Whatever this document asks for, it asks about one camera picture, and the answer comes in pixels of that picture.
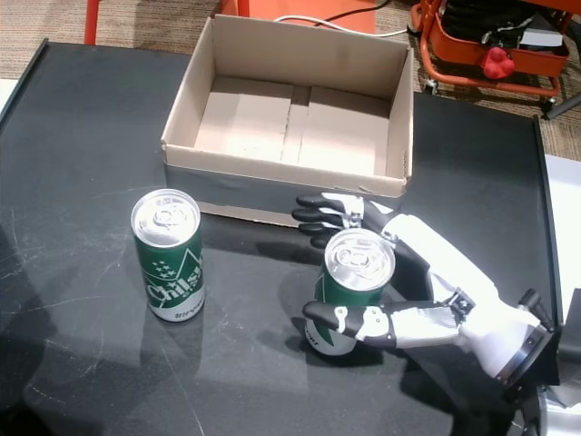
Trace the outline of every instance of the open cardboard box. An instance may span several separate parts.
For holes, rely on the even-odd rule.
[[[412,62],[376,37],[209,19],[162,135],[168,185],[203,212],[282,225],[300,194],[401,195]]]

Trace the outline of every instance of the green can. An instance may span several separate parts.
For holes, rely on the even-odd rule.
[[[150,309],[166,321],[193,317],[205,294],[200,208],[187,193],[160,189],[134,206],[131,222]]]
[[[333,236],[315,286],[315,300],[338,306],[377,305],[395,271],[389,243],[365,229],[347,229]],[[339,356],[355,348],[357,340],[306,320],[310,345],[323,354]]]

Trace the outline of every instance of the robotic hand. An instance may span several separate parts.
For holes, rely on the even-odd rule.
[[[529,290],[512,307],[494,283],[456,247],[418,217],[362,197],[336,193],[304,195],[292,212],[311,244],[324,248],[341,229],[363,227],[390,242],[396,254],[391,284],[404,296],[423,285],[423,302],[380,307],[337,307],[308,302],[307,318],[382,348],[454,343],[472,351],[482,369],[507,387],[545,349],[553,329],[537,292]]]

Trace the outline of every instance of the table surface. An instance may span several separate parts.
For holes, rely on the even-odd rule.
[[[148,311],[129,216],[165,186],[159,138],[188,60],[49,44],[15,102],[0,132],[0,423],[34,416],[63,435],[421,435],[450,432],[444,392],[461,410],[503,411],[494,383],[454,348],[412,354],[438,385],[400,354],[312,352],[300,308],[321,257],[291,229],[204,216],[203,311],[175,324]],[[417,95],[414,176],[395,203],[505,301],[536,287],[550,305],[533,127]]]

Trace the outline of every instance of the carpet floor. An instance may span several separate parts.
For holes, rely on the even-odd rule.
[[[409,9],[417,2],[393,0],[378,11],[377,32],[405,28]],[[18,78],[43,38],[81,43],[85,3],[84,0],[1,0],[0,78]],[[220,0],[101,0],[97,44],[189,54],[206,18],[219,10]],[[393,39],[410,44],[416,50],[414,85],[417,91],[421,90],[427,76],[419,61],[417,39],[408,34]],[[581,92],[579,56],[575,44],[568,38],[566,43],[571,56],[560,77],[559,102]],[[444,72],[458,70],[449,65],[439,66]],[[545,86],[548,83],[523,75],[515,80]],[[445,84],[440,86],[439,93],[512,114],[541,114],[538,97],[534,96]],[[581,106],[554,121],[541,120],[541,131],[547,153],[581,161]]]

